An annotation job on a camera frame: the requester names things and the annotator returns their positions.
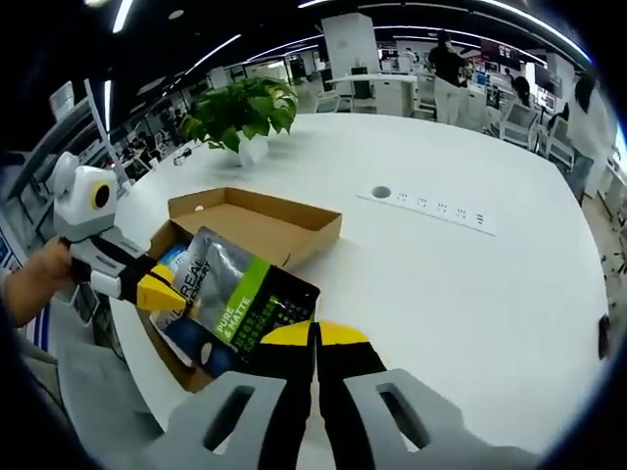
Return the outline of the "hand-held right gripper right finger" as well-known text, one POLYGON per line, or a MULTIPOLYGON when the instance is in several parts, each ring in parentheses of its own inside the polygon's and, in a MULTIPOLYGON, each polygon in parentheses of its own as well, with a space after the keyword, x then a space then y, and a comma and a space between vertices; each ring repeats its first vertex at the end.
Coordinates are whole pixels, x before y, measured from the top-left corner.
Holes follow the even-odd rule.
POLYGON ((486 469, 489 447, 460 410, 406 370, 387 368, 360 330, 320 320, 320 412, 339 469, 486 469))

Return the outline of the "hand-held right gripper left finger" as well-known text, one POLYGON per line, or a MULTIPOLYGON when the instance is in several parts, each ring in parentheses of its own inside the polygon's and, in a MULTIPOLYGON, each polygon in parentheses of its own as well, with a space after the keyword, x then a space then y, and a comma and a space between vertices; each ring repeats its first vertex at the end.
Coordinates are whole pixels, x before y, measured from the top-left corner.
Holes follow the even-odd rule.
POLYGON ((170 416, 166 469, 293 469, 312 404, 314 323, 265 335, 253 359, 170 416))

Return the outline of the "person's left hand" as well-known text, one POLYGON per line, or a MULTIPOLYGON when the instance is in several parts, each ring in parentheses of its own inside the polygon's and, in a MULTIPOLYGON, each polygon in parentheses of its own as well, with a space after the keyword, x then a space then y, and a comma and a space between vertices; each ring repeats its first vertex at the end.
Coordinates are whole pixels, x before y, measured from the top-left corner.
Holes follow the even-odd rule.
POLYGON ((41 292, 50 295, 72 283, 72 257, 64 239, 50 240, 29 257, 24 270, 41 292))

